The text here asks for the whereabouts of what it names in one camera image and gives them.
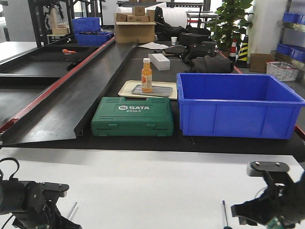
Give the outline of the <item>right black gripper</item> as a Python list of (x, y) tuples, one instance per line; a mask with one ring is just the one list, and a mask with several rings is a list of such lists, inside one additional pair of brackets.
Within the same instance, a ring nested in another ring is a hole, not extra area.
[(293, 229), (305, 219), (305, 176), (296, 183), (277, 187), (267, 200), (253, 199), (231, 206), (240, 225), (266, 225), (277, 219), (284, 229)]

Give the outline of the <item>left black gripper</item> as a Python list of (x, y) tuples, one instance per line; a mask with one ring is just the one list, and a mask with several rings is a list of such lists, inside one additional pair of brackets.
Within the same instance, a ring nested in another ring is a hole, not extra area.
[(12, 214), (20, 229), (80, 229), (61, 215), (56, 203), (66, 196), (67, 184), (3, 180), (0, 182), (0, 214)]

